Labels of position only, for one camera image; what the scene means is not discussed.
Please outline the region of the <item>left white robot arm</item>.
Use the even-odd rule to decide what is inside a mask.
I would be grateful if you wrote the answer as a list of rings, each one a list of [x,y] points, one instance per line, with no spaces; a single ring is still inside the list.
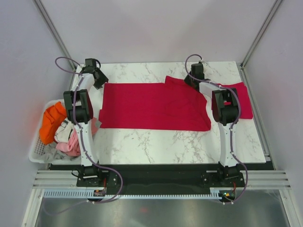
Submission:
[[[86,59],[81,70],[76,72],[79,76],[76,85],[63,93],[67,117],[74,125],[80,146],[81,166],[77,178],[79,183],[91,183],[93,186],[99,186],[104,181],[103,173],[95,166],[98,158],[93,151],[93,106],[89,97],[92,87],[100,89],[108,82],[100,68],[99,60]]]

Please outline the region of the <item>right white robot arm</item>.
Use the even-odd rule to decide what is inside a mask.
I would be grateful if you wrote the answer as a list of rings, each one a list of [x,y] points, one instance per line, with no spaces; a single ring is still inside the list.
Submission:
[[[204,66],[201,61],[192,64],[191,70],[186,70],[186,72],[185,83],[211,98],[212,115],[218,123],[221,141],[217,181],[222,186],[228,186],[234,178],[240,176],[239,161],[235,158],[234,147],[234,126],[241,115],[237,91],[205,79]]]

